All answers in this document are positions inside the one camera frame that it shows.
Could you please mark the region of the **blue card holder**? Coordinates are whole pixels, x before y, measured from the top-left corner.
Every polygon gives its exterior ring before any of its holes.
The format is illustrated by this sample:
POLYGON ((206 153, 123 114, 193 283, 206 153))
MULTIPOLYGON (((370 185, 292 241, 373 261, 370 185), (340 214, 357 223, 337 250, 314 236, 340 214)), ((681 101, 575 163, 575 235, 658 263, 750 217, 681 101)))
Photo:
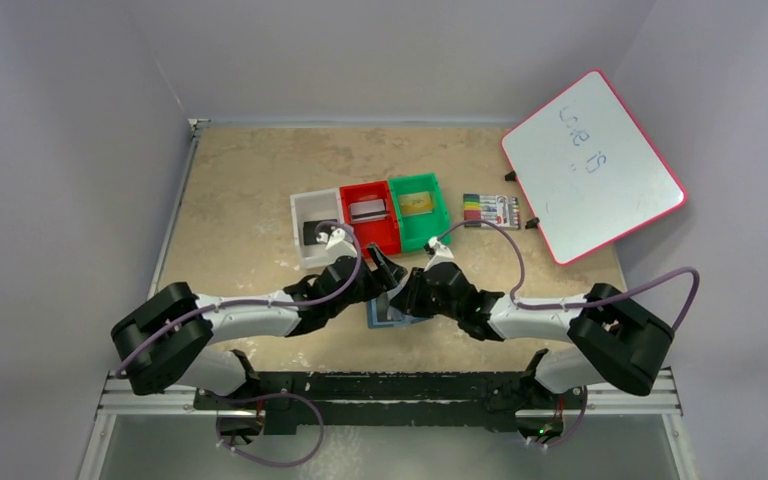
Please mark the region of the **blue card holder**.
POLYGON ((386 294, 366 303, 366 318, 370 329, 402 328, 428 320, 427 317, 411 316, 391 307, 386 294))

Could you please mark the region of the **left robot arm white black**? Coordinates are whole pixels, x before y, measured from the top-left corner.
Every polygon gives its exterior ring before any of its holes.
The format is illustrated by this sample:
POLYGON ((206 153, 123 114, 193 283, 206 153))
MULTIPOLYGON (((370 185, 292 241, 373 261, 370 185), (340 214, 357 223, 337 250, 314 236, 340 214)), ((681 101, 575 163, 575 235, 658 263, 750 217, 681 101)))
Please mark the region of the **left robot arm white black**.
POLYGON ((303 277, 271 294, 257 297, 199 295, 185 282, 173 282, 148 298, 111 330, 120 364, 118 378, 136 395, 160 393, 185 376, 219 378, 203 388, 228 395, 253 376, 243 355, 211 359, 207 346, 239 338, 296 337, 324 328, 351 305, 394 290, 406 268, 376 245, 366 248, 373 263, 356 254, 339 256, 319 274, 303 277))

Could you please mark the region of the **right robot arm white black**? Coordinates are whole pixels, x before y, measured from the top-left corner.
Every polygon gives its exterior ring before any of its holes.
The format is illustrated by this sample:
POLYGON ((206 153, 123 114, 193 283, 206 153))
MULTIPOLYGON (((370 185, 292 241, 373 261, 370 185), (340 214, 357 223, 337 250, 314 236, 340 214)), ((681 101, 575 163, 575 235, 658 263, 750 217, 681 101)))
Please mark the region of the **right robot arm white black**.
POLYGON ((597 283, 561 304, 542 299, 524 308, 501 291, 478 289, 452 262, 414 269, 388 301, 407 316, 444 316, 480 341, 535 338, 568 343, 568 348, 536 356, 534 381, 560 394, 574 387, 607 382, 636 396, 651 393, 669 348, 673 328, 630 298, 608 303, 617 290, 597 283))

